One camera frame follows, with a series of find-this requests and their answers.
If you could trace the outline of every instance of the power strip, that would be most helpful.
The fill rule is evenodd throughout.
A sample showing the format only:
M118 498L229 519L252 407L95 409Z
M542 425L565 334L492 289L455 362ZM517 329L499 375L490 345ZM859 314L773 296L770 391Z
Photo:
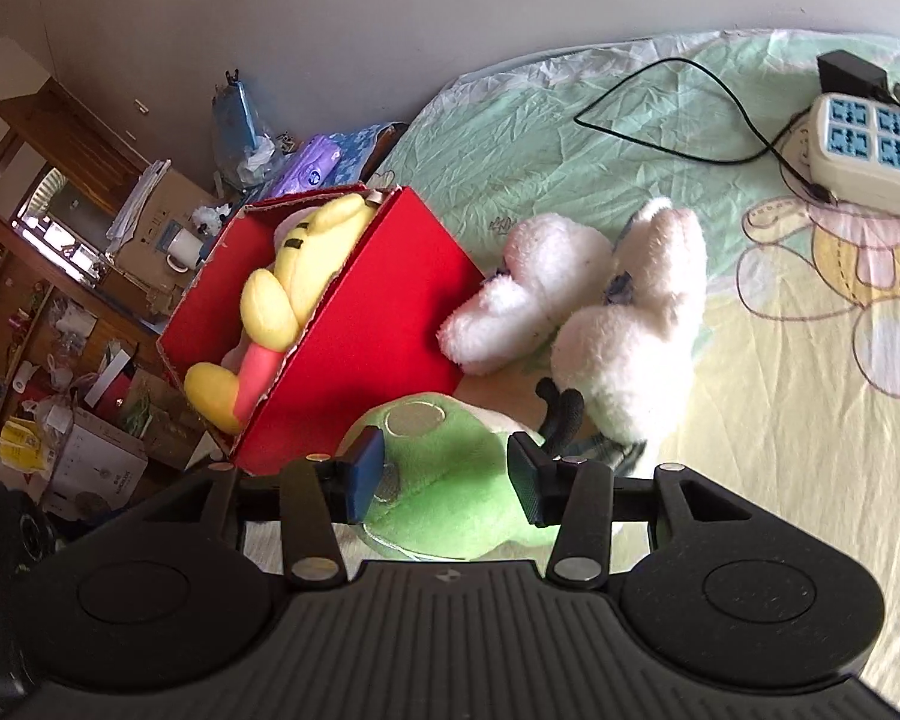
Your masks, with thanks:
M900 215L900 108L843 94L817 98L810 176L837 200Z

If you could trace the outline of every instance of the yellow plush toy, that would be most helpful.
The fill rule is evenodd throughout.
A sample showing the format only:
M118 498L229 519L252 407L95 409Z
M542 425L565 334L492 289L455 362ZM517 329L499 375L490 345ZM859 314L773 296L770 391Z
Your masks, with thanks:
M240 297L240 318L250 343L242 344L242 360L230 364L239 365L239 372L198 362L183 382L189 401L204 418L225 433L240 433L381 199L379 193L366 200L345 194L317 208L284 238L273 272L257 269L250 274Z

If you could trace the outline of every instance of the bed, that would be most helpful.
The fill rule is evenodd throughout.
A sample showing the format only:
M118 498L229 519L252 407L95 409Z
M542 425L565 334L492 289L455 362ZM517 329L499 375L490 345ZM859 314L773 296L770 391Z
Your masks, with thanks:
M696 210L709 256L706 328L682 428L650 453L681 461L863 562L887 621L865 681L900 707L900 220L808 204L766 157L709 167L574 124L650 61L690 57L764 133L818 94L816 56L851 50L900 80L900 41L802 31L660 37L514 60L463 76L423 110L376 180L413 186L482 269L516 221L557 211L613 237L653 196ZM759 146L712 81L663 66L590 117L711 157ZM803 164L798 122L785 153ZM547 349L458 397L535 424ZM643 464L642 471L648 466ZM646 550L615 543L623 568Z

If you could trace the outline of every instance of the black power adapter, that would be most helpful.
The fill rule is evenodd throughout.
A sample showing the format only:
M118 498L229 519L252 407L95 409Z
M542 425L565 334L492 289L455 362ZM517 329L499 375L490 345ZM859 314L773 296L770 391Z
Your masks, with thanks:
M865 100L892 100L887 84L887 71L850 52L824 53L817 57L820 88L823 93L836 92Z

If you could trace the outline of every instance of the white plush toy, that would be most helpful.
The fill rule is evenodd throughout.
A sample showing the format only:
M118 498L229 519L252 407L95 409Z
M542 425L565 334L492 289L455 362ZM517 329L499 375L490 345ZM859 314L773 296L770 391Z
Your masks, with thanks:
M440 350L485 374L533 352L581 306L599 303L613 247L598 230L541 214L511 229L504 268L440 327Z
M605 305L560 329L551 370L578 389L601 433L622 445L659 442L682 419L706 301L706 245L696 215L651 200L618 241Z

